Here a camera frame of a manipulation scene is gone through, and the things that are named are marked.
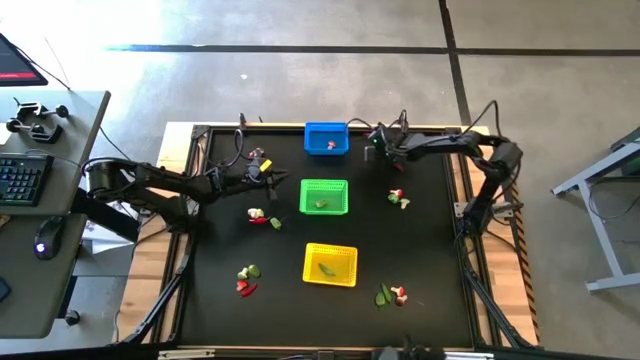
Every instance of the computer mouse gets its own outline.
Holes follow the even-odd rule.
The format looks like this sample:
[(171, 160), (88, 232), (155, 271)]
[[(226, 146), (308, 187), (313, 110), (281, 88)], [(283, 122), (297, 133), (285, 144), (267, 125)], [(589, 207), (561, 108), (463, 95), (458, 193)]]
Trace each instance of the computer mouse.
[(38, 259), (51, 260), (58, 254), (63, 229), (63, 216), (52, 216), (40, 225), (33, 244), (33, 252)]

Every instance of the blue basket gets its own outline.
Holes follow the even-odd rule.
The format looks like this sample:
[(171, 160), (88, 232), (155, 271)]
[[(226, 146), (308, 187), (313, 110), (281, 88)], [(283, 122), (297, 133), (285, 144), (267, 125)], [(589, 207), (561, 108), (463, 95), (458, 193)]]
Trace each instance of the blue basket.
[[(329, 141), (336, 146), (329, 149)], [(349, 128), (346, 123), (308, 122), (304, 126), (304, 150), (309, 155), (341, 156), (349, 151)]]

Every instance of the green leaf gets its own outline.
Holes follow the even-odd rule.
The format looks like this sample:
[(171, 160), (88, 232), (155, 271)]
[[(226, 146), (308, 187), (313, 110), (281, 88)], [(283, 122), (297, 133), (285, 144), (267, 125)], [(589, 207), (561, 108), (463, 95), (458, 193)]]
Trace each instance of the green leaf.
[(376, 294), (376, 305), (378, 307), (387, 305), (387, 299), (385, 299), (384, 294), (379, 292)]
[(389, 291), (389, 288), (387, 287), (387, 285), (382, 284), (380, 285), (380, 287), (382, 288), (384, 299), (387, 300), (387, 302), (391, 302), (391, 292)]
[(336, 276), (336, 273), (334, 273), (333, 271), (331, 271), (331, 269), (329, 269), (328, 267), (322, 265), (322, 264), (318, 264), (318, 266), (320, 267), (320, 270), (327, 276)]

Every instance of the wooden table frame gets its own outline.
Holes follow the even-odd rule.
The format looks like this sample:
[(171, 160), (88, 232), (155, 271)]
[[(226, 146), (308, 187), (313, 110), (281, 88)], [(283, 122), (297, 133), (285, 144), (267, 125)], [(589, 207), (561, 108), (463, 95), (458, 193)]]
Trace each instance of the wooden table frame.
[[(196, 125), (229, 128), (236, 126), (232, 123), (168, 123), (158, 159), (158, 166), (164, 166), (172, 171), (187, 171), (189, 173), (196, 173), (204, 168), (205, 161), (208, 158), (206, 152), (209, 148), (206, 146), (207, 132), (205, 130), (208, 126)], [(248, 124), (249, 128), (302, 126), (304, 125)], [(464, 129), (464, 127), (460, 126), (412, 126), (412, 128), (425, 130)], [(488, 133), (486, 127), (475, 127), (474, 130)], [(483, 148), (483, 151), (488, 155), (491, 154), (490, 148)], [(455, 183), (455, 201), (466, 201), (466, 199), (470, 198), (472, 192), (477, 192), (480, 188), (480, 184), (484, 181), (484, 174), (470, 160), (464, 159), (461, 155), (451, 155), (449, 160), (453, 170), (453, 183)], [(505, 194), (505, 198), (510, 201), (517, 201), (517, 196), (515, 185)], [(163, 227), (163, 221), (157, 217), (143, 227), (140, 232), (140, 238), (152, 234)], [(522, 214), (519, 211), (516, 213), (510, 227), (492, 222), (489, 225), (489, 229), (514, 243), (519, 249), (519, 254), (514, 253), (506, 244), (501, 244), (500, 241), (492, 239), (491, 235), (484, 235), (482, 241), (478, 241), (475, 244), (471, 239), (466, 239), (468, 248), (475, 248), (476, 253), (479, 255), (472, 255), (471, 262), (510, 323), (523, 338), (532, 344), (538, 344), (535, 304), (530, 285), (531, 279), (526, 258), (524, 231), (522, 230)], [(180, 263), (187, 242), (186, 238), (187, 236), (171, 236), (164, 233), (137, 246), (118, 318), (118, 327), (121, 334), (131, 333), (153, 305), (161, 289), (166, 285), (171, 274)], [(178, 330), (176, 329), (176, 320), (178, 320), (178, 315), (183, 312), (182, 309), (176, 309), (176, 305), (180, 307), (183, 303), (177, 300), (179, 297), (184, 297), (184, 294), (185, 291), (183, 289), (174, 294), (166, 307), (163, 318), (159, 319), (151, 334), (145, 338), (145, 342), (174, 340)], [(472, 314), (470, 316), (475, 317), (472, 323), (476, 324), (480, 338), (484, 339), (487, 344), (505, 344), (506, 342), (501, 339), (501, 333), (495, 323), (487, 315), (484, 304), (477, 295), (474, 296), (476, 299), (475, 307), (471, 307)], [(223, 349), (225, 347), (216, 346), (214, 348)]]

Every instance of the keyboard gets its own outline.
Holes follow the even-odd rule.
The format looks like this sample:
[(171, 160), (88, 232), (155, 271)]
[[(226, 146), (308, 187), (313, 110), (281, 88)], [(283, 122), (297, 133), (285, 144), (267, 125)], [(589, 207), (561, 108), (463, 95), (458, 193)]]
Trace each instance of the keyboard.
[(0, 206), (37, 206), (53, 157), (0, 153)]

